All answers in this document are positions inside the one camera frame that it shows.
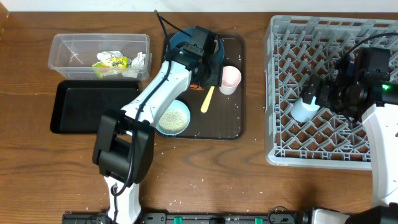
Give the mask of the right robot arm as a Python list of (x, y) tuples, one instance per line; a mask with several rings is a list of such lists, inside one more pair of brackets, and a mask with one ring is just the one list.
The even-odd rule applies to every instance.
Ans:
[(390, 51), (360, 48), (354, 62), (343, 57), (335, 80), (311, 78), (294, 103), (292, 116), (306, 122), (319, 108), (360, 121), (371, 153), (373, 197), (371, 208), (345, 215), (312, 208), (301, 223), (397, 223), (397, 85), (390, 82)]

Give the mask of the light blue plastic cup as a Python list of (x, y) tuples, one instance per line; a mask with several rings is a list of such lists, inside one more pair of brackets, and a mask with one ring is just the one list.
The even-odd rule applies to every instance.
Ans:
[(293, 108), (290, 111), (293, 119), (301, 123), (306, 123), (313, 119), (317, 111), (320, 109), (320, 106), (315, 103), (316, 99), (317, 98), (314, 96), (312, 102), (307, 104), (303, 102), (302, 98), (299, 98), (293, 104)]

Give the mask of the white tissue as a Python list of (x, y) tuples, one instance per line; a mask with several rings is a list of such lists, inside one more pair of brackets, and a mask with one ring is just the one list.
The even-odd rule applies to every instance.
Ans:
[[(98, 62), (111, 57), (126, 57), (120, 51), (104, 51), (97, 54)], [(137, 78), (138, 72), (145, 68), (146, 54), (139, 52), (134, 59), (131, 59), (128, 68), (119, 69), (116, 75), (122, 75), (127, 78)]]

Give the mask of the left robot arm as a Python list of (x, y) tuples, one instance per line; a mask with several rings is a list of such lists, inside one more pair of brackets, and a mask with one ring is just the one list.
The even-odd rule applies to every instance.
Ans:
[(188, 41), (167, 46), (158, 74), (139, 96), (103, 113), (92, 160), (109, 189), (108, 223), (137, 222), (139, 184), (153, 161), (155, 127), (191, 84), (221, 85), (223, 51), (218, 34), (196, 26)]

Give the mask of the yellow green snack wrapper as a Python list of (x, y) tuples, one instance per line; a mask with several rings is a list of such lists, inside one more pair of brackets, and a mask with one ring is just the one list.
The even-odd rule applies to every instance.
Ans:
[(107, 75), (116, 75), (119, 69), (128, 68), (131, 59), (127, 57), (111, 57), (92, 65), (94, 72), (98, 78), (103, 78)]

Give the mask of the pink plastic cup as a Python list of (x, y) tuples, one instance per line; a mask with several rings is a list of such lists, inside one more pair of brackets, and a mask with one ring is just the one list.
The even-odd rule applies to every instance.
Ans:
[(224, 95), (231, 95), (235, 92), (241, 82), (241, 72), (234, 66), (223, 67), (222, 82), (219, 87)]

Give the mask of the light blue rice bowl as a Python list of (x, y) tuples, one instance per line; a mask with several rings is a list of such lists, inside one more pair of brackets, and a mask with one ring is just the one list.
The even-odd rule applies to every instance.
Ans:
[(174, 100), (157, 123), (158, 132), (168, 136), (182, 133), (190, 123), (190, 110), (179, 100)]

